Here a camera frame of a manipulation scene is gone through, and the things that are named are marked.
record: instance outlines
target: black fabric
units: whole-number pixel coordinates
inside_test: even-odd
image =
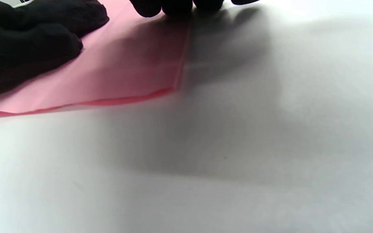
[[[97,0],[0,2],[0,93],[77,57],[79,37],[108,22]]]
[[[157,15],[161,9],[169,16],[185,15],[191,12],[192,2],[199,10],[216,12],[224,0],[130,0],[136,11],[143,17]],[[233,4],[244,5],[258,0],[232,0]]]

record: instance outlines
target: gloved hand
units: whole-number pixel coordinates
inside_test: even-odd
[[[136,11],[143,17],[157,15],[161,9],[170,16],[183,15],[191,12],[192,0],[130,0]],[[194,0],[200,10],[217,11],[224,0]],[[232,0],[236,5],[253,3],[258,0]]]

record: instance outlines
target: pink paper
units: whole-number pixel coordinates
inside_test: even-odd
[[[142,18],[129,0],[100,1],[110,22],[82,39],[77,59],[0,95],[0,116],[124,104],[176,90],[188,23]]]

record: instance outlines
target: finger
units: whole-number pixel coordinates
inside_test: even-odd
[[[152,17],[161,10],[159,0],[130,0],[135,10],[143,17]]]
[[[205,11],[216,11],[222,6],[224,0],[194,0],[195,6],[198,9]]]
[[[258,0],[231,0],[231,2],[235,5],[245,5],[256,1]]]
[[[162,11],[169,15],[185,15],[192,10],[192,0],[161,0]]]

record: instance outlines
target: white table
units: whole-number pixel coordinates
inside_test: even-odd
[[[0,233],[373,233],[373,2],[196,21],[180,93],[0,118]]]

